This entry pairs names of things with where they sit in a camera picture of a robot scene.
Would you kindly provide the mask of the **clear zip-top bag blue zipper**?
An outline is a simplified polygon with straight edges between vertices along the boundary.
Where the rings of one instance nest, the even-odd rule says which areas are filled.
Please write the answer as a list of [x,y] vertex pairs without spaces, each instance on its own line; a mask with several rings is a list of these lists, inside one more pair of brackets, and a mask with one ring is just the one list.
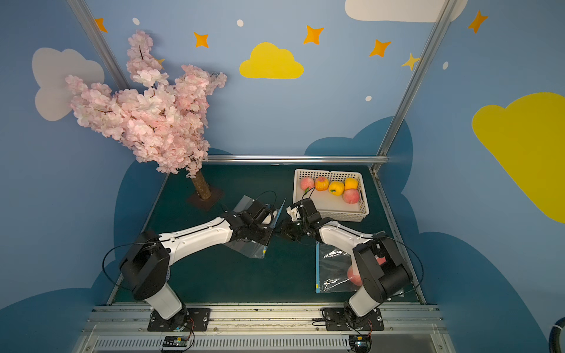
[[[322,242],[316,247],[319,293],[360,291],[383,302],[411,284],[413,277],[398,248],[399,242],[385,232],[369,235],[328,224],[320,229]],[[363,285],[347,278],[353,266]]]

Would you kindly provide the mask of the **pink peach with leaf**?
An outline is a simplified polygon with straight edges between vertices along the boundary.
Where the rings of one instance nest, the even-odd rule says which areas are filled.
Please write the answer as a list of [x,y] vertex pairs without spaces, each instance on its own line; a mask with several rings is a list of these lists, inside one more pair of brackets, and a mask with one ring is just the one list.
[[353,266],[350,266],[347,270],[347,278],[348,280],[355,286],[361,287],[363,285],[362,279],[360,278],[359,273],[355,271]]

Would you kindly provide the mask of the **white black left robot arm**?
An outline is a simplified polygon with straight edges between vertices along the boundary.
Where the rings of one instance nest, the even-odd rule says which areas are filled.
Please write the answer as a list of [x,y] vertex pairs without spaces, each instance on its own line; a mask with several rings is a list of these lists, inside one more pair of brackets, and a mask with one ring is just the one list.
[[185,257],[233,241],[269,245],[280,211],[253,199],[242,211],[225,212],[208,223],[176,232],[142,232],[129,245],[119,270],[134,299],[153,308],[167,324],[184,323],[186,306],[168,284],[170,268]]

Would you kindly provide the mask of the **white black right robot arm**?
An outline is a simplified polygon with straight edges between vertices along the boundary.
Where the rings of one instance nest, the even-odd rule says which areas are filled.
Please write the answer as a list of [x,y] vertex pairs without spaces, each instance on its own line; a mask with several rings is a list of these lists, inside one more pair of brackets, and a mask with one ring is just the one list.
[[308,236],[321,244],[347,253],[353,273],[361,286],[344,305],[344,316],[350,321],[364,319],[382,303],[412,284],[413,275],[401,255],[401,244],[385,232],[369,235],[323,217],[310,198],[286,208],[289,219],[282,223],[281,235],[291,241]]

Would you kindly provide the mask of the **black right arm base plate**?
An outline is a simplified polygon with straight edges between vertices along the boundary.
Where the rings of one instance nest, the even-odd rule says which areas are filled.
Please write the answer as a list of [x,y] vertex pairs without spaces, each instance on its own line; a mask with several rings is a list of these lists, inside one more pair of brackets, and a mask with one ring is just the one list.
[[327,331],[384,331],[384,320],[379,308],[364,316],[357,316],[348,307],[323,307],[322,320]]

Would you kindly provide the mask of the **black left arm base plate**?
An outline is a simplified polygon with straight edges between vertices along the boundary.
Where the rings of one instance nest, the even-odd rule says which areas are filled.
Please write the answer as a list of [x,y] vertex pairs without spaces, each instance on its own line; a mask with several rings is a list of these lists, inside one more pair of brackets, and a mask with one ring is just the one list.
[[150,316],[149,332],[206,332],[210,323],[211,309],[182,308],[170,319],[164,319],[156,310]]

